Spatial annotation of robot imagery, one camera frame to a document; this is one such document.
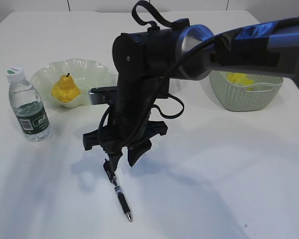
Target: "pen clip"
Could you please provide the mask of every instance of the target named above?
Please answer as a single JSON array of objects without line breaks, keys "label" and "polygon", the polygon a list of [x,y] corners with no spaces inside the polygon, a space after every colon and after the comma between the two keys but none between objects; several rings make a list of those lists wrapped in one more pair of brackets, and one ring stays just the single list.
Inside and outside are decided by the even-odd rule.
[{"label": "pen clip", "polygon": [[108,175],[110,182],[113,183],[113,180],[115,179],[115,173],[111,171],[110,162],[107,159],[105,159],[103,168]]}]

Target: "green bottle label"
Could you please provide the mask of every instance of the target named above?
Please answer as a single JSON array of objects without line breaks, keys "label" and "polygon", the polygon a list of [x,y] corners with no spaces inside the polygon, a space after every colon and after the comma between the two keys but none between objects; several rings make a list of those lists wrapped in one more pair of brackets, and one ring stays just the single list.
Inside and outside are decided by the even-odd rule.
[{"label": "green bottle label", "polygon": [[32,116],[16,116],[16,118],[18,119],[23,132],[26,134],[40,133],[49,126],[49,120],[46,116],[44,107]]}]

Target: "pen tip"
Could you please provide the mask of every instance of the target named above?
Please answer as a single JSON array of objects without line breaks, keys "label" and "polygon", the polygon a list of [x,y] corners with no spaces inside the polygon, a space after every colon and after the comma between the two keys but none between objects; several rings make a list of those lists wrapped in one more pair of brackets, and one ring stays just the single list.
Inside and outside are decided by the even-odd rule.
[{"label": "pen tip", "polygon": [[133,221],[131,212],[127,212],[127,213],[125,213],[125,215],[126,215],[126,217],[129,219],[130,222]]}]

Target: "white wall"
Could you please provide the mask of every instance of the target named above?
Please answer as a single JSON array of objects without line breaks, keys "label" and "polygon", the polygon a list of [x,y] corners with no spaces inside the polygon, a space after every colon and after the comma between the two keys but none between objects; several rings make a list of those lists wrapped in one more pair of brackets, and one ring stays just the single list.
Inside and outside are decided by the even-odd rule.
[{"label": "white wall", "polygon": [[247,10],[266,22],[299,16],[299,0],[229,0],[229,10]]},{"label": "white wall", "polygon": [[67,0],[0,0],[0,22],[14,11],[68,11]]},{"label": "white wall", "polygon": [[[150,0],[160,11],[247,10],[260,22],[299,16],[299,0]],[[72,11],[131,12],[137,0],[69,0]],[[0,0],[0,22],[13,11],[68,11],[67,0]]]},{"label": "white wall", "polygon": [[71,11],[131,12],[137,0],[69,0]]}]

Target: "white bottle cap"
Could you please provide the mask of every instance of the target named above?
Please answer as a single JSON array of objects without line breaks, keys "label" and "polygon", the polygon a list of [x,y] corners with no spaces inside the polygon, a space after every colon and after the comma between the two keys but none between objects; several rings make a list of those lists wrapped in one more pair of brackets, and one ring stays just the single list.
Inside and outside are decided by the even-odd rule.
[{"label": "white bottle cap", "polygon": [[11,67],[6,71],[6,77],[10,83],[22,81],[26,78],[21,67]]}]

